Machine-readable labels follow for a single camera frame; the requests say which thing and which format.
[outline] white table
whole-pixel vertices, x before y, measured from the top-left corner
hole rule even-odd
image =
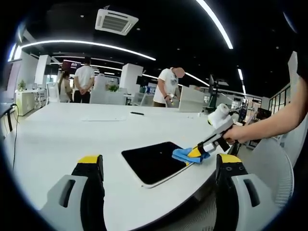
[[[121,120],[98,121],[112,117]],[[191,165],[151,189],[141,186],[121,152],[166,141],[192,147],[211,131],[206,116],[173,108],[51,103],[18,126],[14,173],[30,203],[41,209],[48,190],[63,175],[71,174],[80,158],[102,154],[107,230],[133,230],[189,199],[215,171],[216,153],[223,151],[218,148],[201,165]],[[10,162],[14,137],[15,131],[5,139]]]

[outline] black pants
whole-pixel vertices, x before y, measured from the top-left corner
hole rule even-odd
[[[90,102],[90,92],[86,92],[84,95],[80,94],[80,91],[76,90],[74,94],[75,103],[89,103]]]

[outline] hand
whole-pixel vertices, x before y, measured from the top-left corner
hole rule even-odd
[[[167,97],[165,98],[166,102],[169,102],[171,100],[171,97],[167,95]]]
[[[223,135],[223,138],[228,144],[234,144],[235,141],[245,143],[247,139],[245,138],[244,131],[245,127],[233,125],[233,127]]]
[[[79,91],[80,91],[80,94],[81,94],[81,95],[84,95],[84,94],[87,92],[87,91],[86,91],[85,89],[83,89],[83,88],[81,88]]]

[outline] glass wall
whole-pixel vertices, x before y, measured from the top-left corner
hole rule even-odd
[[[269,101],[269,110],[272,112],[272,114],[274,114],[289,104],[290,100],[291,88],[288,87]]]

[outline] ceiling air conditioner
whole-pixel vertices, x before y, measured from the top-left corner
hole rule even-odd
[[[116,11],[99,9],[95,29],[119,35],[127,35],[137,22],[138,18],[133,16]]]

